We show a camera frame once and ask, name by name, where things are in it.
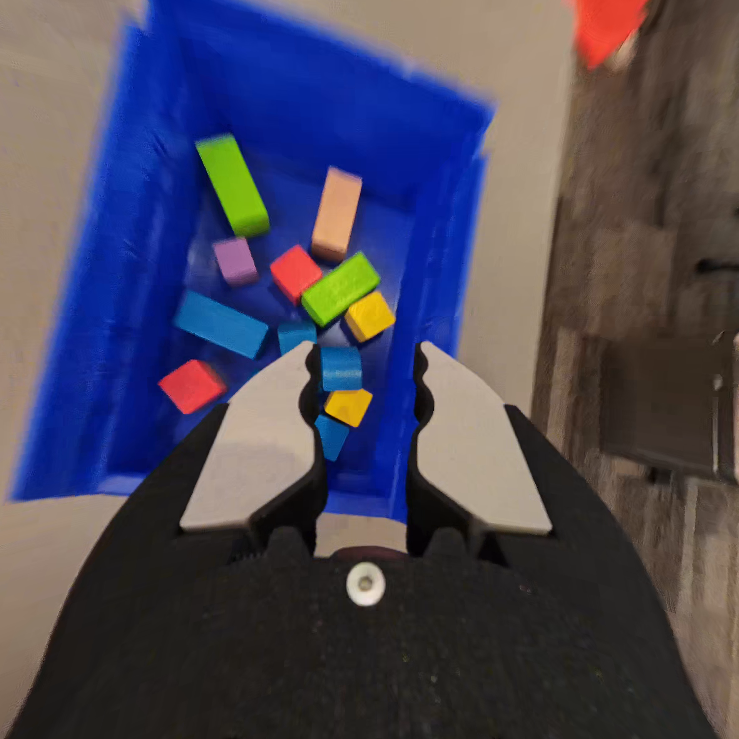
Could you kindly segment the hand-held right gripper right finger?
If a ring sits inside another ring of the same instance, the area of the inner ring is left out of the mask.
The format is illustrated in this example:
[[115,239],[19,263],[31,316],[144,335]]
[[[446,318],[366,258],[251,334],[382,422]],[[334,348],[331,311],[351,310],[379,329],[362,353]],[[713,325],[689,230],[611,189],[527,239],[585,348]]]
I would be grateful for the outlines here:
[[407,462],[407,545],[451,528],[468,546],[490,533],[553,530],[502,398],[430,341],[415,348]]

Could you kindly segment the pile of coloured wooden blocks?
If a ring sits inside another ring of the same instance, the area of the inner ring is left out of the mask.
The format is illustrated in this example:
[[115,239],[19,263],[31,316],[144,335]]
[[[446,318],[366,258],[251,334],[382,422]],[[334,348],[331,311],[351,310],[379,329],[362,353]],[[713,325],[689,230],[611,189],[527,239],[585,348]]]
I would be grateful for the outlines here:
[[[135,411],[135,420],[145,423],[137,441],[137,468],[152,470],[170,453],[176,443],[194,428],[206,411],[195,411],[192,418],[175,409],[162,390],[154,388],[169,371],[190,359],[205,361],[225,376],[230,398],[251,379],[257,371],[275,361],[282,353],[279,336],[283,324],[313,323],[300,304],[282,291],[272,276],[272,264],[284,254],[301,245],[309,237],[319,207],[318,180],[310,180],[289,170],[287,165],[276,165],[253,152],[246,152],[246,162],[256,177],[257,188],[265,201],[271,220],[266,235],[246,237],[259,274],[254,283],[231,287],[217,265],[214,252],[216,241],[227,236],[227,219],[217,202],[213,186],[196,152],[192,139],[173,139],[177,146],[164,147],[164,139],[157,139],[160,155],[161,185],[156,213],[152,211],[151,236],[153,266],[157,268],[145,304],[140,328],[140,358],[143,350],[149,354],[146,371],[149,393],[148,409]],[[400,294],[408,251],[412,217],[397,208],[391,208],[374,197],[360,197],[358,224],[349,243],[349,256],[359,252],[366,255],[381,281],[378,287],[383,297],[390,299],[394,308]],[[217,344],[205,334],[190,333],[179,328],[178,311],[188,295],[199,294],[227,308],[247,315],[268,326],[264,341],[255,358],[249,358]],[[348,433],[348,440],[338,455],[338,461],[329,466],[347,474],[360,475],[379,468],[382,455],[378,441],[381,438],[382,415],[386,390],[392,383],[386,379],[386,365],[393,343],[394,329],[386,338],[372,338],[369,348],[358,348],[362,357],[364,387],[374,393],[368,416],[356,430]]]

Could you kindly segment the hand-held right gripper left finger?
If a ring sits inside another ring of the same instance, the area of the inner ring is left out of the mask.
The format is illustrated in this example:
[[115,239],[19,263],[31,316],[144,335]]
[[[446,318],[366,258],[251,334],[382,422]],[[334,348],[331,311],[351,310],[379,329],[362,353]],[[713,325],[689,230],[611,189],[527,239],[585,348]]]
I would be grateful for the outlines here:
[[300,344],[231,398],[180,519],[186,532],[245,530],[265,546],[282,527],[316,545],[328,501],[319,414],[320,348]]

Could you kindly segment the blue plastic bin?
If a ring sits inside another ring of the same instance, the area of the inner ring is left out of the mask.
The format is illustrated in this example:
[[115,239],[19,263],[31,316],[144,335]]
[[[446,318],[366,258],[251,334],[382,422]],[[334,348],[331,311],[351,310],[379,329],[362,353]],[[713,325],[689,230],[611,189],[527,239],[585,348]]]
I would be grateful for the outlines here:
[[[315,26],[244,2],[152,2],[129,27],[109,127],[89,186],[79,245],[10,498],[126,496],[137,468],[135,420],[148,409],[149,351],[140,328],[159,200],[157,139],[194,141],[227,219],[214,252],[231,287],[259,274],[246,237],[271,220],[245,154],[318,180],[329,166],[412,217],[378,439],[369,474],[328,463],[327,512],[406,519],[408,447],[416,421],[415,345],[457,353],[483,143],[495,108],[400,60],[383,59]],[[179,328],[255,358],[268,326],[191,293]]]

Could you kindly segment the grey desk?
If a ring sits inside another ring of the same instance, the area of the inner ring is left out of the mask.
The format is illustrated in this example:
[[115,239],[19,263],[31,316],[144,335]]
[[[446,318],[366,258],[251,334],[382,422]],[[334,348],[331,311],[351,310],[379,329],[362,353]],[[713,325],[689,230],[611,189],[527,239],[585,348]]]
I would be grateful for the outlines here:
[[[274,2],[497,101],[460,358],[531,410],[573,71],[567,2]],[[2,2],[2,498],[48,351],[122,21],[143,2]],[[2,732],[119,497],[2,504]]]

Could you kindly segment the red floor object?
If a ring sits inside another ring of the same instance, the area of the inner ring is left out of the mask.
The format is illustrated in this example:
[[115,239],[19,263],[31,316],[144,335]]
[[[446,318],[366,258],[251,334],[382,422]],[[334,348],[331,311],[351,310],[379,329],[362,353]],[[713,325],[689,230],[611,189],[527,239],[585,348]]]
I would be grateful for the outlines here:
[[648,1],[572,1],[574,46],[587,69],[611,57],[634,33],[647,14]]

